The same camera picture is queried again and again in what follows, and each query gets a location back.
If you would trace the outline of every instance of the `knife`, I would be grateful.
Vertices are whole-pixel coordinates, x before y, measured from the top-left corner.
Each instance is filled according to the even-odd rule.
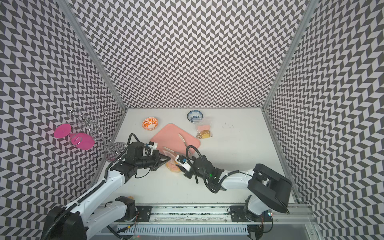
[[[173,150],[171,150],[171,149],[169,149],[169,148],[167,148],[167,147],[163,147],[163,148],[164,148],[164,150],[166,150],[166,151],[168,151],[168,152],[172,152],[172,153],[175,153],[175,154],[177,154],[177,155],[183,155],[183,156],[185,156],[185,153],[176,152],[176,151],[173,151]]]
[[[184,140],[184,138],[183,138],[183,136],[181,136],[181,134],[179,133],[179,137],[181,138],[181,140],[183,141],[183,143],[184,143],[184,145],[185,145],[185,147],[187,147],[188,145],[187,145],[187,143],[185,142],[185,140]],[[189,153],[189,156],[191,156],[192,157],[192,153],[191,153],[191,151],[188,149],[188,153]]]

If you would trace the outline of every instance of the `bracket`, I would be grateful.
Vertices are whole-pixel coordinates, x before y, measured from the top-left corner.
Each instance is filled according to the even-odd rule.
[[[231,220],[232,222],[246,222],[248,224],[252,224],[254,222],[255,224],[261,223],[263,219],[261,216],[253,215],[255,221],[250,221],[249,218],[245,216],[244,213],[244,206],[230,206],[229,207],[229,213],[231,214]],[[271,222],[271,217],[267,214],[267,211],[264,212],[264,222]]]
[[[136,222],[149,222],[152,212],[152,206],[136,206],[139,211],[139,215],[137,216]],[[115,222],[131,222],[132,219],[129,217],[123,217],[121,219],[117,219]]]

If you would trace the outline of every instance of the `black and white wall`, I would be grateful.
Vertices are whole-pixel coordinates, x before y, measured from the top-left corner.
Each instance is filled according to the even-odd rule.
[[[320,0],[267,109],[326,239],[383,239],[383,13]]]
[[[308,0],[69,0],[130,108],[261,107]]]
[[[122,110],[53,0],[1,0],[0,39],[0,239],[26,239],[50,208],[87,190],[104,154],[53,131],[98,100],[111,137]]]

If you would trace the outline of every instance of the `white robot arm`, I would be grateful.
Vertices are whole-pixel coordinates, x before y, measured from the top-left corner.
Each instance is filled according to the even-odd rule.
[[[104,209],[97,207],[134,176],[137,169],[150,168],[150,171],[156,171],[170,158],[160,154],[155,143],[144,145],[136,138],[137,142],[129,144],[131,136],[136,138],[134,134],[130,135],[127,148],[116,158],[121,160],[107,167],[101,181],[75,201],[64,207],[55,207],[48,213],[41,240],[87,240],[118,219],[134,219],[134,200],[127,197],[117,198]],[[187,152],[189,147],[197,150],[194,146],[188,146]],[[192,175],[195,175],[196,181],[197,177],[202,178],[206,187],[213,193],[230,189],[251,190],[254,195],[250,195],[246,200],[245,209],[252,214],[261,215],[271,208],[285,212],[291,189],[288,179],[262,164],[243,172],[214,168],[205,156],[201,156],[198,150],[196,152],[199,154],[197,159],[192,157],[190,160],[188,155],[177,156],[179,168],[186,177],[192,178]]]

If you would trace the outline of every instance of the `pink tray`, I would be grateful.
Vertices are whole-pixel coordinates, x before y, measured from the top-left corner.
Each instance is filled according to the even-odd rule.
[[[184,138],[187,145],[193,145],[196,148],[200,147],[200,141],[197,138],[185,132],[183,129],[179,128],[173,123],[169,123],[165,127],[163,127],[160,132],[153,136],[151,142],[157,143],[157,149],[162,154],[164,154],[163,147],[167,147],[173,151],[182,152],[185,154],[186,147],[183,141],[180,139],[179,133]],[[195,152],[195,150],[193,150],[192,148],[190,148],[189,150],[192,154]]]

